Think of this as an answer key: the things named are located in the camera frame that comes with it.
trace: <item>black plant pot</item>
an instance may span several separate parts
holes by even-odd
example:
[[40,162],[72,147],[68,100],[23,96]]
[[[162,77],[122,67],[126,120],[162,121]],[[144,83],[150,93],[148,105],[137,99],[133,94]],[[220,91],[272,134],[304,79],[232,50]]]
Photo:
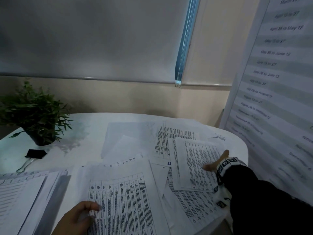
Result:
[[48,139],[51,141],[51,142],[49,142],[47,140],[44,140],[44,138],[41,137],[40,135],[38,135],[36,131],[27,131],[27,130],[25,130],[25,132],[32,138],[32,140],[38,146],[49,145],[50,143],[53,143],[55,141],[55,136],[53,137],[53,135],[48,137]]

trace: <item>human hand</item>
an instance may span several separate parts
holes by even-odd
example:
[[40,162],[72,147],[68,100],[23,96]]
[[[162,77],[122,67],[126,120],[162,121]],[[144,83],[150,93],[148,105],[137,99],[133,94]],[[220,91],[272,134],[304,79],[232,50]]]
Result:
[[217,165],[223,161],[225,158],[228,158],[229,156],[229,151],[228,150],[225,150],[223,152],[223,154],[221,155],[221,157],[216,161],[216,162],[213,162],[212,164],[206,164],[204,165],[202,168],[206,171],[214,171],[215,173],[217,172]]
[[78,218],[82,212],[89,212],[90,210],[99,210],[99,205],[92,201],[81,201],[61,218],[52,235],[85,234],[95,218],[88,216],[79,222]]

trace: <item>table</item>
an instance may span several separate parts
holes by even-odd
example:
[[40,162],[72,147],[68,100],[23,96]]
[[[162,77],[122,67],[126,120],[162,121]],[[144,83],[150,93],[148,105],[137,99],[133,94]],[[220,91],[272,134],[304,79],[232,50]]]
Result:
[[[73,120],[73,130],[64,132],[61,142],[40,147],[26,133],[22,133],[16,138],[9,138],[21,129],[15,130],[0,140],[0,173],[15,172],[20,168],[25,162],[24,156],[29,149],[44,149],[48,154],[43,159],[30,164],[26,171],[74,166],[54,227],[62,216],[77,203],[75,188],[78,183],[76,181],[78,168],[88,161],[102,161],[100,153],[109,122],[145,122],[170,119],[130,113],[80,113],[71,114],[70,118]],[[246,164],[248,163],[247,146],[239,137],[222,129],[206,127],[217,134],[230,138],[234,142],[231,154],[236,155]]]

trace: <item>green plant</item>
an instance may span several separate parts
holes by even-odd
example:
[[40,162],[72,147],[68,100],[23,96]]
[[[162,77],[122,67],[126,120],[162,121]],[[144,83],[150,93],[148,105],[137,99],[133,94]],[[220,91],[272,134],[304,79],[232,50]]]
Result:
[[0,124],[23,128],[10,138],[27,131],[37,133],[47,142],[52,142],[52,138],[60,141],[63,128],[72,129],[67,104],[56,101],[54,95],[44,93],[42,88],[34,90],[28,81],[16,94],[1,96],[0,102]]

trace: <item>black sleeve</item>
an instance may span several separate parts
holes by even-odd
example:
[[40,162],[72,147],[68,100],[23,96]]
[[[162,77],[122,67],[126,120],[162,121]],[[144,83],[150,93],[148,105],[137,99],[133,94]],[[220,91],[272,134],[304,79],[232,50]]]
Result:
[[250,168],[231,166],[220,179],[232,194],[235,235],[312,233],[313,207],[259,180]]

